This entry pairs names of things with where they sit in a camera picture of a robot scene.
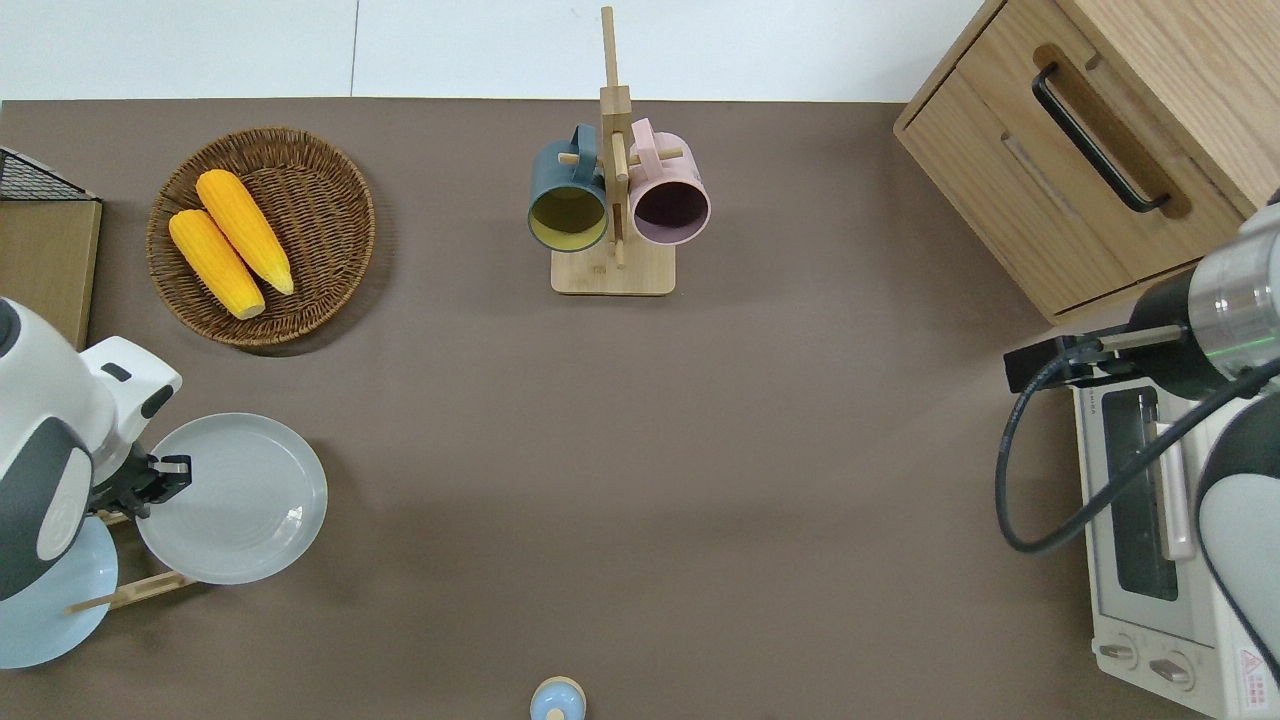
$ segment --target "light blue plate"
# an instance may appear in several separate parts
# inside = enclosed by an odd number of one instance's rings
[[[553,711],[559,710],[557,716]],[[586,717],[586,693],[568,678],[552,678],[538,685],[534,700],[529,703],[530,720],[584,720]]]
[[[270,418],[197,418],[151,451],[191,456],[191,487],[138,519],[147,548],[183,575],[218,585],[288,568],[320,532],[329,489],[307,441]]]
[[[111,594],[118,574],[111,533],[97,518],[86,518],[67,555],[26,589],[0,601],[0,669],[40,665],[84,642],[108,606],[72,615],[63,610]]]

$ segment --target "pink mug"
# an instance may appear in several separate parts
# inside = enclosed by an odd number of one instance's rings
[[[640,158],[640,165],[630,168],[627,192],[636,231],[658,245],[694,240],[707,227],[712,206],[689,143],[669,132],[653,132],[649,118],[632,123],[631,132],[636,138],[631,155]],[[658,156],[676,147],[682,152],[678,158]]]

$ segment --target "wooden cabinet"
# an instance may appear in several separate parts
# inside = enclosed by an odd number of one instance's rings
[[[1274,1],[988,0],[895,133],[1062,323],[1194,264],[1280,188],[1276,47]]]

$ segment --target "oven window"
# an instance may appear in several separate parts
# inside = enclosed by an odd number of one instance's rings
[[[1107,447],[1107,477],[1155,437],[1156,391],[1151,387],[1110,392],[1102,397],[1102,423]],[[1160,516],[1156,507],[1158,470],[1148,466],[1111,503],[1116,571],[1120,587],[1153,597],[1178,600],[1178,568],[1161,555]]]

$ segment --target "white wall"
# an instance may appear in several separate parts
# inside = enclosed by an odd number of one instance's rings
[[[613,0],[636,99],[902,101],[980,0]],[[596,97],[581,0],[0,0],[0,99]]]

